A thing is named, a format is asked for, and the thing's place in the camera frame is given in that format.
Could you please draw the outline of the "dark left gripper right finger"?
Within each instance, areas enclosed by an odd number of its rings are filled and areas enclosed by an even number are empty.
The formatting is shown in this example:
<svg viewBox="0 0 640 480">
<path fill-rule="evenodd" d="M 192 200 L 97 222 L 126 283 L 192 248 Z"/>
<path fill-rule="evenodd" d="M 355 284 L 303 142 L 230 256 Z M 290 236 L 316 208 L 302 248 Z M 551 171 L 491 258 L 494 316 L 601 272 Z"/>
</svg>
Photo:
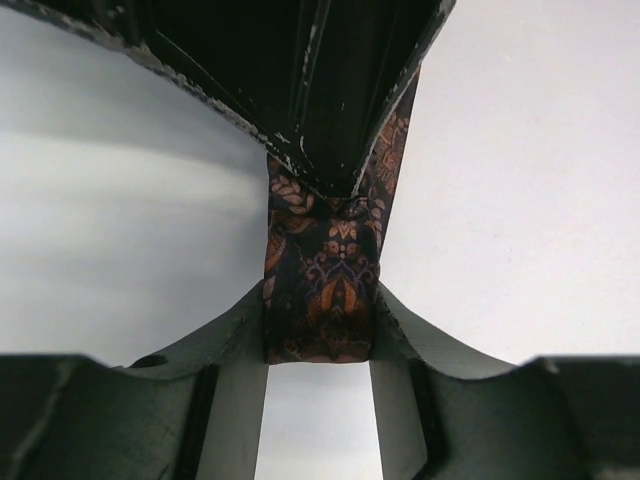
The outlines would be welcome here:
<svg viewBox="0 0 640 480">
<path fill-rule="evenodd" d="M 635 479 L 639 360 L 512 365 L 381 288 L 370 374 L 387 479 Z"/>
</svg>

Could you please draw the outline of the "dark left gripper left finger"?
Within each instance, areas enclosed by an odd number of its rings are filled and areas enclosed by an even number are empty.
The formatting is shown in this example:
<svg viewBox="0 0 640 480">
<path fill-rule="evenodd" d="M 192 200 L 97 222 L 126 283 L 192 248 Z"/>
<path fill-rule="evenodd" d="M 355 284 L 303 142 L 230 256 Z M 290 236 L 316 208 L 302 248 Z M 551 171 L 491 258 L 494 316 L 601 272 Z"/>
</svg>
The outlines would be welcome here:
<svg viewBox="0 0 640 480">
<path fill-rule="evenodd" d="M 1 359 L 5 479 L 250 479 L 268 368 L 262 289 L 129 367 Z"/>
</svg>

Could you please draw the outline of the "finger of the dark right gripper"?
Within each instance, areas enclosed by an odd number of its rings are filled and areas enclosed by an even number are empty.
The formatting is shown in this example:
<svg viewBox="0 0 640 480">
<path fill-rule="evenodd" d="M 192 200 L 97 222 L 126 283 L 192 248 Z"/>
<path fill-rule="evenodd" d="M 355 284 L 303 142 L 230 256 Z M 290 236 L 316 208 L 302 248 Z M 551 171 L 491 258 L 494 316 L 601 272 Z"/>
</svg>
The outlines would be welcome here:
<svg viewBox="0 0 640 480">
<path fill-rule="evenodd" d="M 56 26 L 173 82 L 329 195 L 309 120 L 327 1 L 17 1 Z"/>
<path fill-rule="evenodd" d="M 354 195 L 377 134 L 454 6 L 301 2 L 299 176 L 319 195 Z"/>
</svg>

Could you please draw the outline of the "dark orange floral tie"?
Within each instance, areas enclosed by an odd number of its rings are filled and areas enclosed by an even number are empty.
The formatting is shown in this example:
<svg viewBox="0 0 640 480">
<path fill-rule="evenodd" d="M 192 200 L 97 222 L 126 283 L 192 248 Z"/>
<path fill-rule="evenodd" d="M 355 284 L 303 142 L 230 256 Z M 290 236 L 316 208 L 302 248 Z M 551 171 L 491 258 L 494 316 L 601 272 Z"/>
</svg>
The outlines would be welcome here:
<svg viewBox="0 0 640 480">
<path fill-rule="evenodd" d="M 417 84 L 380 131 L 356 195 L 323 199 L 273 156 L 263 283 L 265 360 L 359 363 L 374 343 L 380 257 Z"/>
</svg>

